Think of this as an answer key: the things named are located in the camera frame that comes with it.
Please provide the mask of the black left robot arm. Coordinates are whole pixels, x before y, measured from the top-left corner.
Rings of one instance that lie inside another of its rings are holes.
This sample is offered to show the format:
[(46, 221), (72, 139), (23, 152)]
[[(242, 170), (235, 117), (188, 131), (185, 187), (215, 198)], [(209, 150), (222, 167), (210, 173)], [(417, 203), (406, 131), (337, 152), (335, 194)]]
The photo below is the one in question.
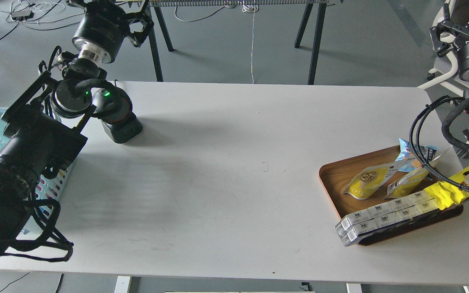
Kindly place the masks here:
[(34, 197), (41, 177), (54, 179), (67, 169), (86, 144), (82, 130), (90, 118), (102, 121), (115, 143), (125, 143), (143, 129), (123, 89), (107, 81), (103, 63), (112, 63), (124, 39), (138, 48), (154, 23), (150, 2), (127, 13), (113, 0), (71, 0), (84, 10), (73, 36), (77, 55), (62, 53), (63, 79), (47, 69), (2, 115), (0, 151), (0, 257), (47, 262), (68, 261), (73, 244), (56, 229), (60, 203)]

